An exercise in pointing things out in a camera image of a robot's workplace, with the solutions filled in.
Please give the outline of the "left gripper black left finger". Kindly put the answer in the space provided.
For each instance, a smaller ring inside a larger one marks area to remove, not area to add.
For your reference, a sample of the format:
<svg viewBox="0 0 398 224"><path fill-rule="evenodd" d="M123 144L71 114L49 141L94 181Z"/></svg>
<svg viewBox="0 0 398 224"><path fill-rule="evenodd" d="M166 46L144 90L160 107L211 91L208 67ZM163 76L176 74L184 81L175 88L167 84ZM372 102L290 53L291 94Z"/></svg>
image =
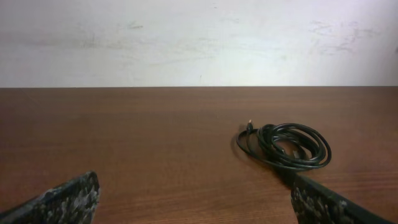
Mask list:
<svg viewBox="0 0 398 224"><path fill-rule="evenodd" d="M1 224L91 224L99 200L98 176L89 171L2 212Z"/></svg>

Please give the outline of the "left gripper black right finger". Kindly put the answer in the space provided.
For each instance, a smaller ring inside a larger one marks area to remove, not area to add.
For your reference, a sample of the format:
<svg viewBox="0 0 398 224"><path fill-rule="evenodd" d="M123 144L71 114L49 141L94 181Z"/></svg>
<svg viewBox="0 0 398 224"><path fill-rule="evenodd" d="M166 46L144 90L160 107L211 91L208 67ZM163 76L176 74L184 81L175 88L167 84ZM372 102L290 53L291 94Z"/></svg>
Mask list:
<svg viewBox="0 0 398 224"><path fill-rule="evenodd" d="M308 177L295 177L291 203L299 224L392 224Z"/></svg>

